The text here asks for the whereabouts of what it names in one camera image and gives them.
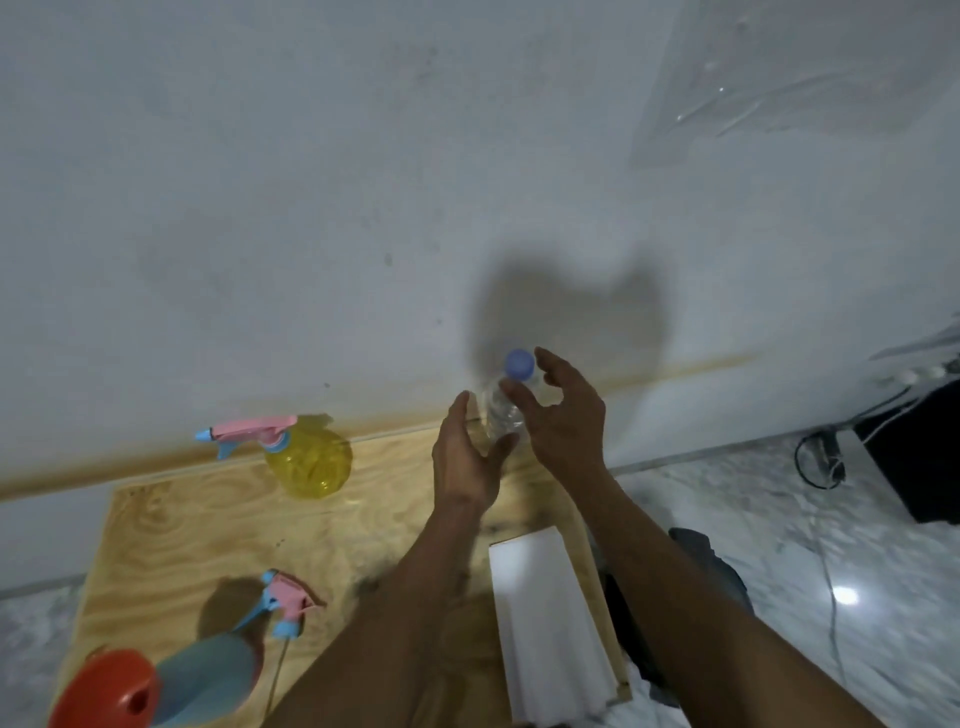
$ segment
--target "yellow spray bottle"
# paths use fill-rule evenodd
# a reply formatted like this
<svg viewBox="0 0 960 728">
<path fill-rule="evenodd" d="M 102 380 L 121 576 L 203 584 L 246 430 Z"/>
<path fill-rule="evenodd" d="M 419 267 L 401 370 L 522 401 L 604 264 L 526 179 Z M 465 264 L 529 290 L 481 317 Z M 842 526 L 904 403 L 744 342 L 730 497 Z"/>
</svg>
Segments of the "yellow spray bottle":
<svg viewBox="0 0 960 728">
<path fill-rule="evenodd" d="M 294 497 L 320 498 L 339 491 L 350 476 L 350 443 L 328 429 L 307 430 L 297 418 L 261 417 L 202 429 L 195 439 L 220 446 L 218 460 L 243 442 L 255 440 L 266 451 L 267 465 Z"/>
</svg>

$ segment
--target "hand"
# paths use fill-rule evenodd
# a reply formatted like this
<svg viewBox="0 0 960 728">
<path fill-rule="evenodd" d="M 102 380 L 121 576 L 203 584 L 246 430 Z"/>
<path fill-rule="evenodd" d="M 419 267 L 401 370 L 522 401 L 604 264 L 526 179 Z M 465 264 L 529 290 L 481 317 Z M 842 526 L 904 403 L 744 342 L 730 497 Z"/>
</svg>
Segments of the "hand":
<svg viewBox="0 0 960 728">
<path fill-rule="evenodd" d="M 554 477 L 593 474 L 605 469 L 603 425 L 607 407 L 600 395 L 571 364 L 553 352 L 534 349 L 543 380 L 564 392 L 560 404 L 543 407 L 526 386 L 503 379 L 500 389 L 523 413 L 534 454 Z"/>
<path fill-rule="evenodd" d="M 461 392 L 450 405 L 440 436 L 433 446 L 433 507 L 436 512 L 448 504 L 466 504 L 481 516 L 500 492 L 500 471 L 519 439 L 506 435 L 481 455 L 467 435 L 469 392 Z"/>
</svg>

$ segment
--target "marble floor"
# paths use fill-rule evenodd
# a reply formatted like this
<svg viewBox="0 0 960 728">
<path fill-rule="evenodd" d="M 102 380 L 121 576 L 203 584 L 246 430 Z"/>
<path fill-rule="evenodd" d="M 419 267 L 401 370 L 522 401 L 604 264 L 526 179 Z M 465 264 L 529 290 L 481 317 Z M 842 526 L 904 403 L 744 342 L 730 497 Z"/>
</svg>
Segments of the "marble floor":
<svg viewBox="0 0 960 728">
<path fill-rule="evenodd" d="M 850 467 L 834 491 L 804 485 L 795 443 L 617 479 L 664 528 L 710 536 L 760 618 L 891 728 L 960 725 L 960 528 L 913 523 L 876 469 Z M 44 724 L 78 598 L 63 587 L 0 601 L 0 725 Z M 632 678 L 633 702 L 585 725 L 687 725 Z"/>
</svg>

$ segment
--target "plywood board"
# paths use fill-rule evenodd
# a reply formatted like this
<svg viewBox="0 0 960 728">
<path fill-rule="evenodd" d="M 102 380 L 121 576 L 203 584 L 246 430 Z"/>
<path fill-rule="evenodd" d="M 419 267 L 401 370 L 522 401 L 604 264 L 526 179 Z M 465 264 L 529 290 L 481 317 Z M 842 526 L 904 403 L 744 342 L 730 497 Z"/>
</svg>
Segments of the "plywood board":
<svg viewBox="0 0 960 728">
<path fill-rule="evenodd" d="M 354 443 L 347 485 L 323 500 L 288 497 L 262 462 L 227 462 L 118 489 L 60 684 L 101 645 L 134 647 L 158 661 L 230 628 L 255 600 L 258 575 L 280 569 L 307 582 L 328 607 L 309 616 L 285 654 L 267 638 L 263 676 L 250 700 L 215 723 L 258 726 L 268 703 L 276 704 L 417 538 L 433 504 L 436 438 L 428 429 Z M 510 724 L 487 551 L 548 525 L 564 536 L 621 696 L 629 697 L 586 530 L 527 449 L 508 461 L 500 497 L 483 520 L 463 591 L 443 625 L 418 726 Z"/>
</svg>

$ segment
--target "plastic sheet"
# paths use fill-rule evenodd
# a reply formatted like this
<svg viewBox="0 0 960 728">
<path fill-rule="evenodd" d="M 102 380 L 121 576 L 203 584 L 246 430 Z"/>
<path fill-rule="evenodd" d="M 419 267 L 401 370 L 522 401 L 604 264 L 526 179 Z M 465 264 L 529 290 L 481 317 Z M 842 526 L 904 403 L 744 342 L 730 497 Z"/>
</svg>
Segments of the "plastic sheet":
<svg viewBox="0 0 960 728">
<path fill-rule="evenodd" d="M 960 67 L 952 0 L 698 0 L 675 24 L 632 163 L 685 158 L 694 138 L 804 129 L 897 133 Z"/>
</svg>

